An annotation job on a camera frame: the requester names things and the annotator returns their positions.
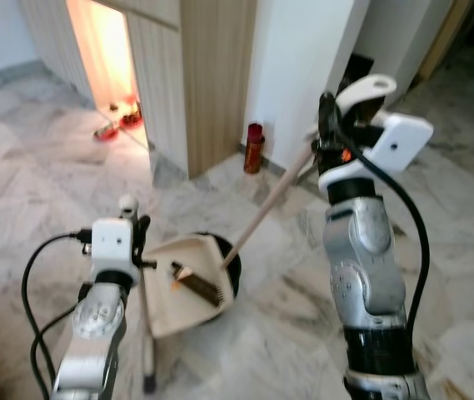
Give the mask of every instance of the bottle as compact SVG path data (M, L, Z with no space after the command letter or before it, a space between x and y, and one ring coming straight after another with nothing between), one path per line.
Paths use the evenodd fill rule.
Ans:
M247 127L246 156L244 158L244 172L258 173L262 162L262 148L264 137L262 125L251 123Z

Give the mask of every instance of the black cable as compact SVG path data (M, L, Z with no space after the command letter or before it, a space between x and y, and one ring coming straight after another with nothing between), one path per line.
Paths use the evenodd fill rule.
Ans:
M35 379L37 379L38 386L40 387L40 390L42 392L42 397L44 400L49 399L49 394L46 389L46 385L44 383L44 379L42 378L42 374L38 370L38 364L37 364L37 347L39 343L44 343L44 333L46 333L49 329L53 328L54 325L59 323L62 319L70 315L73 310L76 309L76 306L70 307L67 311L63 312L61 315L55 317L52 321L47 323L42 331L38 333L38 335L35 337L33 340L33 343L31 345L31 353L30 353L30 360L31 360L31 369L33 371L33 375L35 376Z
M29 301L27 299L27 281L29 279L29 273L31 272L32 265L35 262L35 259L37 258L38 254L48 244L50 244L52 242L55 242L57 240L60 240L60 239L64 239L64 238L75 238L76 236L77 236L77 233L71 232L71 233L64 233L62 235L57 235L57 236L54 236L54 237L51 237L50 239L48 239L46 242L41 244L38 247L37 250L35 250L35 252L31 256L31 258L29 258L29 261L27 262L26 269L23 272L23 277L22 277L22 303L23 303L23 308L24 308L24 311L26 313L27 319L29 320L29 323L31 324L31 328L32 328L33 332L35 333L35 337L37 337L37 338L38 338L38 334L39 334L38 325L37 325L37 322L35 321L35 317L33 316L33 313L31 311L31 306L29 305ZM51 384L53 386L53 382L55 381L55 369L53 367L52 357L50 356L50 352L49 352L49 350L46 346L46 343L44 343L42 338L40 338L37 342L38 342L38 344L40 345L40 347L42 349L42 355L44 356L44 360L46 361L47 371L49 373L50 381L51 381ZM41 390L43 388L44 388L44 390L46 390L46 385L42 381L42 377L41 377L40 381L39 381L38 377L36 377L36 378L37 378L38 386L41 387Z
M420 274L418 275L418 282L414 294L412 295L411 309L409 310L409 316L407 319L407 333L412 338L412 331L414 329L414 320L417 317L418 306L422 299L423 288L426 285L427 274L429 273L429 239L427 238L426 226L423 223L422 215L418 211L417 206L414 204L412 199L409 197L405 189L399 185L394 179L392 179L386 172L380 169L376 164L368 160L362 152L355 146L341 130L336 131L336 135L343 142L343 144L349 149L349 151L359 159L359 161L386 183L397 196L405 203L407 209L412 215L412 219L417 227L418 237L420 238L420 248L422 250L422 263L420 267Z

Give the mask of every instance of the broom handle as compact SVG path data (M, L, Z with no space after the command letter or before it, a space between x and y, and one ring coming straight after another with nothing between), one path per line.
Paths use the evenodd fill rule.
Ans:
M268 195L267 199L261 205L261 209L257 213L257 215L253 218L253 221L247 226L244 233L240 236L235 246L231 249L231 252L227 255L227 257L223 260L221 269L227 268L229 263L235 258L235 256L240 251L242 245L248 240L248 238L252 235L253 231L259 223L261 223L262 219L268 214L268 212L272 209L273 205L275 204L276 200L287 190L290 184L296 179L297 174L302 170L303 167L307 164L309 159L312 156L311 144L309 142L305 143L305 148L297 157L296 161L292 164L290 168L287 169L285 173L283 173L281 179L277 183L277 185L273 188L273 190Z

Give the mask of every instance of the doorway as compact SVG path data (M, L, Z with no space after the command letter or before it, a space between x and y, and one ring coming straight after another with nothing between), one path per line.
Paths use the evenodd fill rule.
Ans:
M94 0L67 8L96 108L147 148L125 15Z

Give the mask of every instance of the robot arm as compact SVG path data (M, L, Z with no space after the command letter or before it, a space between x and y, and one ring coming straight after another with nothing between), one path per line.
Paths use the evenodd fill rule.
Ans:
M395 87L390 78L369 76L337 99L330 93L322 95L313 143L320 192L332 205L326 213L323 243L347 341L344 383L357 400L429 399L412 355L405 284L394 262L393 231L382 197L375 192L375 176L338 137L342 132L381 170L403 171L431 137L429 123L380 111L371 126L361 127L346 117L355 104L384 96Z
M62 359L52 400L110 400L118 366L118 344L126 332L127 296L138 284L138 269L149 217L137 217L132 197L120 201L120 218L92 225L94 282L76 307L72 340Z

